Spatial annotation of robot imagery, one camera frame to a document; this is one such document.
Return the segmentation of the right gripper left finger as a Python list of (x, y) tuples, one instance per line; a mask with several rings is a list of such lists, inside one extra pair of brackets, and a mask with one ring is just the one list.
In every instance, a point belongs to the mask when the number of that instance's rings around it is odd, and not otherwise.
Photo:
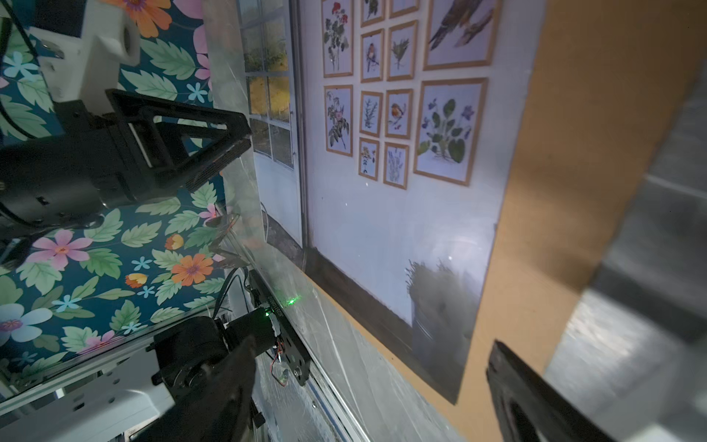
[(160, 333), (145, 353), (156, 361), (144, 393), (158, 417), (138, 441), (239, 441), (249, 426), (257, 344), (231, 348), (218, 333)]

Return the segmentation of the brown frame backing board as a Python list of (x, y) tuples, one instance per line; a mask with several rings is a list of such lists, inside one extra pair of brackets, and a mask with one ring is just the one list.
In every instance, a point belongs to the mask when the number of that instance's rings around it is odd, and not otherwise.
[(545, 368), (581, 290), (706, 55), (703, 1), (504, 1), (471, 180), (362, 178), (324, 147), (321, 5), (305, 42), (309, 228), (316, 248), (403, 318), (410, 261), (447, 261), (481, 298), (456, 403), (405, 378), (469, 441), (497, 441), (484, 375), (494, 340)]

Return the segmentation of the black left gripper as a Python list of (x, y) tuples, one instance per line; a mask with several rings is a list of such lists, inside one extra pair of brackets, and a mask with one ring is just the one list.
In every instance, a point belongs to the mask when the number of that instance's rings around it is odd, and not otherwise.
[(1, 149), (1, 230), (46, 232), (91, 223), (105, 209), (194, 192), (250, 149), (247, 117), (107, 90), (113, 112), (59, 106), (60, 136)]

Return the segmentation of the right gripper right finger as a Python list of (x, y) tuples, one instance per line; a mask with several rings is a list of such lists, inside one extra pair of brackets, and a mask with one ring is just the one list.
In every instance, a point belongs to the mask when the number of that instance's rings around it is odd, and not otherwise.
[(496, 340), (486, 379), (504, 441), (611, 441), (506, 344)]

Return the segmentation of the photo print sheet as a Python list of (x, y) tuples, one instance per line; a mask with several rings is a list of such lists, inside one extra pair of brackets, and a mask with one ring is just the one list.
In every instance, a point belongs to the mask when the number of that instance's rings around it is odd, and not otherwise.
[(542, 1), (239, 1), (269, 241), (456, 403)]

